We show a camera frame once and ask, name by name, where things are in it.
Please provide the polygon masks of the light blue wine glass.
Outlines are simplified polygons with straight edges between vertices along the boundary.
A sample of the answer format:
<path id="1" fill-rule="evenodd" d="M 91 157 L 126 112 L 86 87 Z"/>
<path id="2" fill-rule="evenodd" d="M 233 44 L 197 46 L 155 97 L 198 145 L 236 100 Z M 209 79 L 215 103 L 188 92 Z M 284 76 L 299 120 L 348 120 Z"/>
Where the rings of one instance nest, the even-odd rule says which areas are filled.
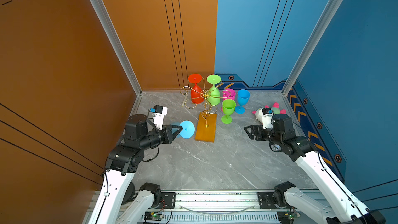
<path id="1" fill-rule="evenodd" d="M 189 139 L 195 133 L 195 126 L 191 121 L 184 120 L 181 123 L 172 122 L 171 125 L 182 127 L 182 130 L 177 134 L 178 138 Z"/>

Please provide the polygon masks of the pink wine glass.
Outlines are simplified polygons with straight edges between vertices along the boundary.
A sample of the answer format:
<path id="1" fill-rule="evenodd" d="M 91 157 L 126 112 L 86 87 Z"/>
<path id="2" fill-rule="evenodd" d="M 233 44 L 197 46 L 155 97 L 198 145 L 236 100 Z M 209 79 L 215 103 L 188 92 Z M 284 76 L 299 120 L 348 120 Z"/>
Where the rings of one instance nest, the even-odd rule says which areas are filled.
<path id="1" fill-rule="evenodd" d="M 235 97 L 236 97 L 236 92 L 233 89 L 230 89 L 230 88 L 224 89 L 222 92 L 223 102 L 225 100 L 232 100 L 234 102 L 234 107 L 232 109 L 230 109 L 231 114 L 234 112 L 234 110 L 236 108 Z"/>

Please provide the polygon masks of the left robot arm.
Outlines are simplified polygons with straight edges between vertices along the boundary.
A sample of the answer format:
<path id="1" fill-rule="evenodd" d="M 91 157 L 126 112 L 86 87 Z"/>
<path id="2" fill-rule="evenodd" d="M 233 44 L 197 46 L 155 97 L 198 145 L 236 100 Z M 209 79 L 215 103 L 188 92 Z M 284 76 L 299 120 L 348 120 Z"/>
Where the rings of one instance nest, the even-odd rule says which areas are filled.
<path id="1" fill-rule="evenodd" d="M 130 116 L 125 124 L 125 142 L 117 145 L 106 160 L 102 189 L 89 223 L 135 224 L 147 209 L 157 206 L 160 187 L 146 183 L 138 192 L 133 204 L 123 215 L 119 215 L 127 190 L 144 159 L 145 151 L 161 144 L 171 144 L 183 130 L 181 125 L 170 124 L 162 124 L 158 128 L 146 115 Z"/>

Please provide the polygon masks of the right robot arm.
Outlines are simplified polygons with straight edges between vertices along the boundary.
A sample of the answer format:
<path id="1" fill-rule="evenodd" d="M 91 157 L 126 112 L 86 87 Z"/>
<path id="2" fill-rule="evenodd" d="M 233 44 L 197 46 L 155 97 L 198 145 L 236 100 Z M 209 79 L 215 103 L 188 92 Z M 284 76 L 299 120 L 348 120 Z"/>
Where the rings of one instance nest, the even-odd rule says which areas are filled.
<path id="1" fill-rule="evenodd" d="M 272 203 L 277 207 L 297 208 L 318 224 L 386 223 L 380 211 L 369 209 L 330 170 L 311 141 L 296 135 L 288 115 L 274 115 L 272 128 L 250 125 L 244 131 L 251 140 L 279 146 L 311 178 L 330 205 L 319 203 L 287 181 L 274 188 Z"/>

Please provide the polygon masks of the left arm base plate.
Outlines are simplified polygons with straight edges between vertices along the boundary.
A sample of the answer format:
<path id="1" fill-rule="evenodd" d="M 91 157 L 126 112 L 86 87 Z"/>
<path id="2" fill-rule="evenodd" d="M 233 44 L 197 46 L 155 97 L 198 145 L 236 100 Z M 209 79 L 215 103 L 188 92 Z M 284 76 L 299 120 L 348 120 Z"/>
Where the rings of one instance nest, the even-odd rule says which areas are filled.
<path id="1" fill-rule="evenodd" d="M 174 209 L 176 203 L 176 192 L 160 192 L 155 193 L 153 203 L 150 209 L 161 209 L 163 205 L 167 208 Z"/>

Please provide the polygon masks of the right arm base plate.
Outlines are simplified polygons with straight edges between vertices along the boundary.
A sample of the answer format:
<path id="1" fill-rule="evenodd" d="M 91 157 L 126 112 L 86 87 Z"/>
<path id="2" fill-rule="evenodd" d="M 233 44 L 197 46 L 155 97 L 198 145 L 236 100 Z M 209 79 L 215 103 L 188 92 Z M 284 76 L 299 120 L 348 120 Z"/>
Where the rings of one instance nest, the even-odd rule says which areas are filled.
<path id="1" fill-rule="evenodd" d="M 258 192 L 258 201 L 261 209 L 279 208 L 279 209 L 293 209 L 294 207 L 287 203 L 283 193 L 279 192 Z"/>

